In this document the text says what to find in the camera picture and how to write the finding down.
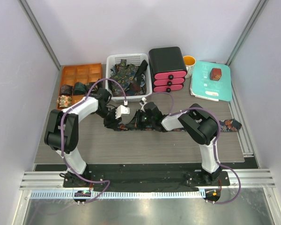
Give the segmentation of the orange wooden divided tray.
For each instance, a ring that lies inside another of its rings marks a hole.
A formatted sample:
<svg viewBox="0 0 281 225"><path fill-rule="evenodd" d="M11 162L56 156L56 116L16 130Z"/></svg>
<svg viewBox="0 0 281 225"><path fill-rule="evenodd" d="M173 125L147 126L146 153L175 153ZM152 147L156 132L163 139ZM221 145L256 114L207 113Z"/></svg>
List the orange wooden divided tray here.
<svg viewBox="0 0 281 225"><path fill-rule="evenodd" d="M87 94L92 84L102 78L102 64L64 66L61 72L57 109L68 108Z"/></svg>

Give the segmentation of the black pink drawer organizer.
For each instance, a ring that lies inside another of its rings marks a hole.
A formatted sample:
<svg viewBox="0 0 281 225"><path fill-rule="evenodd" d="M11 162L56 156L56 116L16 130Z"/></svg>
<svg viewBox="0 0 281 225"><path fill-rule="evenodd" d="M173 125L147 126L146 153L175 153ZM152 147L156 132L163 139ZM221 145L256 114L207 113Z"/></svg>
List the black pink drawer organizer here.
<svg viewBox="0 0 281 225"><path fill-rule="evenodd" d="M151 49L148 59L153 92L170 93L183 88L187 70L179 47Z"/></svg>

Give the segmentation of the rolled brown patterned tie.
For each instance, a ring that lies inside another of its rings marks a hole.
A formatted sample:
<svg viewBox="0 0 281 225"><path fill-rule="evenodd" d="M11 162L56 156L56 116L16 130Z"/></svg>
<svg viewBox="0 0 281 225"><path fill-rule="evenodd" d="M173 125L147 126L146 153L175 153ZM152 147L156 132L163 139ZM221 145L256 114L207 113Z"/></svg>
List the rolled brown patterned tie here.
<svg viewBox="0 0 281 225"><path fill-rule="evenodd" d="M64 95L64 96L71 96L73 93L73 86L68 85L68 84L64 84L61 86L60 88L60 95Z"/></svg>

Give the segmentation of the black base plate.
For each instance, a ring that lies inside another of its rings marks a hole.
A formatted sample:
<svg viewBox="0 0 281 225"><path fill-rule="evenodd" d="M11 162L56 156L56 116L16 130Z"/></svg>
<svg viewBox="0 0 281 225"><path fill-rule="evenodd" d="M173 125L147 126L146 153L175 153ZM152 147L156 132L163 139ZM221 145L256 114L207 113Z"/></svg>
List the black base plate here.
<svg viewBox="0 0 281 225"><path fill-rule="evenodd" d="M60 173L65 188L86 188L108 192L184 192L199 187L226 187L230 185L228 173L221 171L214 181L209 180L199 163L194 164L98 164L87 165L87 179L79 179L67 172Z"/></svg>

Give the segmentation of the aluminium frame rail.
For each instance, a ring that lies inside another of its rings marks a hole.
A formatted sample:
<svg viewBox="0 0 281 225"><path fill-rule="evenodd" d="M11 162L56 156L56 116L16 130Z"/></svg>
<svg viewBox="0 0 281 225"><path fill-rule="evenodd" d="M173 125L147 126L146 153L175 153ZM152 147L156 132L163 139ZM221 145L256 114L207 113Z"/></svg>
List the aluminium frame rail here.
<svg viewBox="0 0 281 225"><path fill-rule="evenodd" d="M276 187L269 169L236 169L242 188ZM63 188L60 172L25 172L20 189L55 189Z"/></svg>

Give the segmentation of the dark red patterned tie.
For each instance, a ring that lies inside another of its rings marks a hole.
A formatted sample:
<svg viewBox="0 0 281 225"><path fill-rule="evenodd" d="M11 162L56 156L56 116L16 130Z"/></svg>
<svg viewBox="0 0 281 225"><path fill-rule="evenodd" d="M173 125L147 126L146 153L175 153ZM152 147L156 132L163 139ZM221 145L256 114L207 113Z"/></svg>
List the dark red patterned tie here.
<svg viewBox="0 0 281 225"><path fill-rule="evenodd" d="M128 96L139 96L144 94L146 94L146 87L141 87L137 82L130 83L126 91L126 95Z"/></svg>

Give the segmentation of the navy floral silk tie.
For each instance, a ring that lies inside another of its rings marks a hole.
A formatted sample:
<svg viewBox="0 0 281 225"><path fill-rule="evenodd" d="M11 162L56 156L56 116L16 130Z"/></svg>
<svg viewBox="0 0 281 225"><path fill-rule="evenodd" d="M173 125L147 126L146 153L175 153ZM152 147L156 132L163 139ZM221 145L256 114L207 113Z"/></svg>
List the navy floral silk tie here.
<svg viewBox="0 0 281 225"><path fill-rule="evenodd" d="M237 132L242 128L242 124L236 119L220 120L221 132ZM131 122L128 124L118 124L115 131L156 131L149 124Z"/></svg>

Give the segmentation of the teal book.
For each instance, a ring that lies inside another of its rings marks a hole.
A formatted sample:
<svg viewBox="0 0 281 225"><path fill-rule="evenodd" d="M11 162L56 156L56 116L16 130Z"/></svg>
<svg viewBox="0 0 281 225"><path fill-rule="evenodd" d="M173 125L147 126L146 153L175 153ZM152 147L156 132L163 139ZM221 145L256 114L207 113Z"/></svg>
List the teal book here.
<svg viewBox="0 0 281 225"><path fill-rule="evenodd" d="M221 78L218 81L211 79L213 69L221 70ZM212 62L197 61L191 76L190 92L193 96L211 100L232 100L231 74L227 65Z"/></svg>

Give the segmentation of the rolled dark green tie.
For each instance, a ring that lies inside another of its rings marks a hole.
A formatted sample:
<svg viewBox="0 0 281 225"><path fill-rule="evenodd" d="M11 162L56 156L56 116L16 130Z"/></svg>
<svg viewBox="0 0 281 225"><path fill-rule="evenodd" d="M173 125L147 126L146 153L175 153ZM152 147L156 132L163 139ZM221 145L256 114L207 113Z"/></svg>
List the rolled dark green tie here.
<svg viewBox="0 0 281 225"><path fill-rule="evenodd" d="M73 90L73 95L78 96L78 95L85 95L87 92L87 89L85 85L81 82L76 82L74 85L74 90Z"/></svg>

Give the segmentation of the red brown small box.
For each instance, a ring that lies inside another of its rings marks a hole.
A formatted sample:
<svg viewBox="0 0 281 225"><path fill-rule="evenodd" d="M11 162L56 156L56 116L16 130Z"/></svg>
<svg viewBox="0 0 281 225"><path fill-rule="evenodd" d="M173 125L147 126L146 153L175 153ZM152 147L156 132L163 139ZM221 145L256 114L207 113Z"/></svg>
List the red brown small box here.
<svg viewBox="0 0 281 225"><path fill-rule="evenodd" d="M209 77L212 81L219 81L222 77L222 70L220 68L212 68Z"/></svg>

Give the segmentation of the black tie in basket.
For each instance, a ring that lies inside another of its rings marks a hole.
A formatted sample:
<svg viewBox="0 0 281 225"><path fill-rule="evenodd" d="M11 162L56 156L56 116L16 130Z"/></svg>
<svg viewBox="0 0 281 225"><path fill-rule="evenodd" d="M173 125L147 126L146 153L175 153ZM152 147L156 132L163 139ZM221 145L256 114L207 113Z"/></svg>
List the black tie in basket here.
<svg viewBox="0 0 281 225"><path fill-rule="evenodd" d="M135 73L135 76L134 78L138 78L139 76L141 76L146 70L147 70L147 67L148 67L148 63L146 60L143 60L141 62L141 64L139 65L136 73Z"/></svg>

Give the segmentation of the green paisley tie in basket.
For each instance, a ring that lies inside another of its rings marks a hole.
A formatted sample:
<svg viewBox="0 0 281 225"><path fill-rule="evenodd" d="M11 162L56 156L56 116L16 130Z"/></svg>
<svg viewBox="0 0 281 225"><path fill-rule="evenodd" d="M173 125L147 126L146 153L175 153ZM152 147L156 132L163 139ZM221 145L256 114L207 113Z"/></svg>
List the green paisley tie in basket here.
<svg viewBox="0 0 281 225"><path fill-rule="evenodd" d="M126 92L129 84L137 81L137 78L134 78L134 76L138 67L134 64L128 64L126 59L121 59L119 64L115 64L110 69L110 79L119 83Z"/></svg>

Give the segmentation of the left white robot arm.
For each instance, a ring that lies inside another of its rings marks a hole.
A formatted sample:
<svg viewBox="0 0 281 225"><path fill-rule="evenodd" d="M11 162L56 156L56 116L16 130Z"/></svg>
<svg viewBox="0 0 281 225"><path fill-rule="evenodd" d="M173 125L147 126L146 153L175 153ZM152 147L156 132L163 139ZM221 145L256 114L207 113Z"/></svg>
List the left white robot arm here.
<svg viewBox="0 0 281 225"><path fill-rule="evenodd" d="M80 187L90 183L91 175L78 150L79 123L90 114L97 114L103 118L106 128L116 129L121 118L116 118L115 108L108 107L110 100L109 91L99 88L97 93L83 97L74 105L63 110L54 109L49 114L44 142L61 156L67 173L74 176Z"/></svg>

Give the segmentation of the white plastic mesh basket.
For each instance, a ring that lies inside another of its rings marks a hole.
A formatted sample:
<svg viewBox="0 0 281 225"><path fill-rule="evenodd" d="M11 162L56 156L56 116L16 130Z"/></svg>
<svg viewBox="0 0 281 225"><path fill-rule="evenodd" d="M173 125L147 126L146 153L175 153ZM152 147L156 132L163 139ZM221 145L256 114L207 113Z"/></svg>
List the white plastic mesh basket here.
<svg viewBox="0 0 281 225"><path fill-rule="evenodd" d="M148 56L145 53L115 54L107 58L105 88L115 103L138 102L153 93Z"/></svg>

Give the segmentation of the white mug yellow inside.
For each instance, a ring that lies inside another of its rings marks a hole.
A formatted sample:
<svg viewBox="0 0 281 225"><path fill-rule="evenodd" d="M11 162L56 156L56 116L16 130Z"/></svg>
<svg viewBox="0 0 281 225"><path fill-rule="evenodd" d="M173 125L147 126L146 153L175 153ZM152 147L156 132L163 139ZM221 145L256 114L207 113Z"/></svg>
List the white mug yellow inside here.
<svg viewBox="0 0 281 225"><path fill-rule="evenodd" d="M196 64L196 59L193 56L184 56L183 60L184 60L185 67L187 70L187 74L186 74L185 78L190 78L192 76L193 69Z"/></svg>

